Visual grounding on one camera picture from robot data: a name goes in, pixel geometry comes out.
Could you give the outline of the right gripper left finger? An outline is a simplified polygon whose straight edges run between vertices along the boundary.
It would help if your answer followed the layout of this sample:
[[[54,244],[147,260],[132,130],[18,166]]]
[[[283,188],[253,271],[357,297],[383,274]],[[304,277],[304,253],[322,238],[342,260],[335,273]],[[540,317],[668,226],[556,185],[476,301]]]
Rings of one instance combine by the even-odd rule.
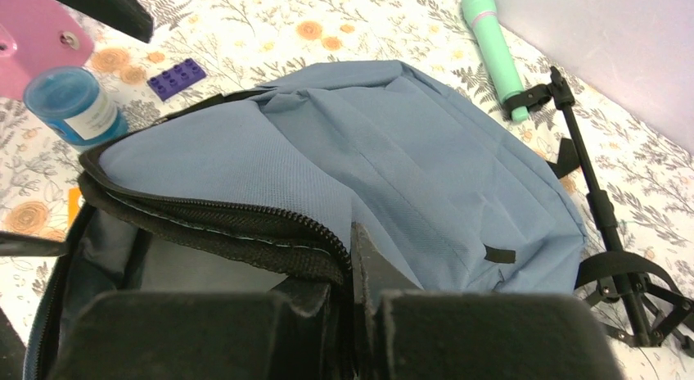
[[[268,292],[114,292],[76,319],[51,379],[338,379],[327,284]]]

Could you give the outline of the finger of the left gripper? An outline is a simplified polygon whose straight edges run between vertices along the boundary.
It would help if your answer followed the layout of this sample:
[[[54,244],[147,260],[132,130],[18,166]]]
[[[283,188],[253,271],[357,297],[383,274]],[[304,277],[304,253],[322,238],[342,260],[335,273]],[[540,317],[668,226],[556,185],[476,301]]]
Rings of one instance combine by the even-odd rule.
[[[119,32],[149,43],[154,20],[138,0],[55,0]]]

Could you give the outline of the blue grey backpack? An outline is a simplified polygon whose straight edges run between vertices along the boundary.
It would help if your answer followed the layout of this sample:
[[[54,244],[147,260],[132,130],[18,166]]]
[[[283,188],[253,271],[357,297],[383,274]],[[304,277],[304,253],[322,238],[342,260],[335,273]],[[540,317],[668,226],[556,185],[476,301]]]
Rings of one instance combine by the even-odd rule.
[[[585,231],[550,164],[401,61],[307,66],[211,97],[80,158],[79,213],[23,376],[51,379],[79,314],[114,292],[327,284],[356,364],[351,228],[416,287],[571,294]]]

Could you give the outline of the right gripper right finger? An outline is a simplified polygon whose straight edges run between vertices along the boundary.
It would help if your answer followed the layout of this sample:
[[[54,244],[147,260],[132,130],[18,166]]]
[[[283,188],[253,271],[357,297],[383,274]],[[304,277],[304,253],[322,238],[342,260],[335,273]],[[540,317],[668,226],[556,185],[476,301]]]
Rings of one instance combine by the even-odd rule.
[[[618,379],[602,328],[573,297],[418,289],[351,228],[361,379]]]

